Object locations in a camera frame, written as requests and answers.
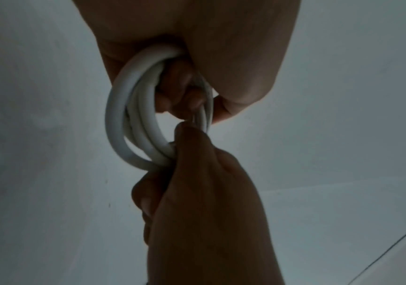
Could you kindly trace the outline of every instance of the hand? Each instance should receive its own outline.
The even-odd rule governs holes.
[[[149,285],[284,284],[256,188],[238,161],[189,123],[170,173],[148,173],[143,210]]]
[[[184,46],[156,94],[156,111],[188,119],[204,103],[191,87],[198,70],[220,94],[214,122],[263,98],[273,86],[300,0],[74,0],[96,36],[110,79],[154,42]]]

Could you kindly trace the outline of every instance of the white wall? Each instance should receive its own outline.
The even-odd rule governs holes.
[[[0,0],[0,284],[145,281],[109,88],[70,0]],[[406,232],[406,2],[304,2],[274,91],[211,137],[264,191],[288,283],[348,283]]]

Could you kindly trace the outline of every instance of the cable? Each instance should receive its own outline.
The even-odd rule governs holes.
[[[184,55],[172,45],[154,45],[135,55],[120,71],[112,85],[106,105],[106,134],[112,148],[127,163],[139,169],[155,171],[173,165],[174,146],[164,138],[156,119],[154,92],[165,61]],[[193,82],[206,93],[206,103],[193,117],[203,132],[212,123],[214,109],[212,87],[198,75]],[[148,161],[135,154],[125,137],[145,152]]]

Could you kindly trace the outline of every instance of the white cord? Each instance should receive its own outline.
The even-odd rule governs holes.
[[[171,45],[150,46],[135,55],[121,70],[112,85],[106,106],[106,133],[115,152],[139,169],[154,171],[173,165],[176,152],[166,141],[156,120],[154,92],[167,59],[185,54]],[[202,76],[193,82],[206,93],[206,103],[193,121],[207,132],[214,109],[212,87]],[[125,137],[145,152],[148,161],[135,154]]]

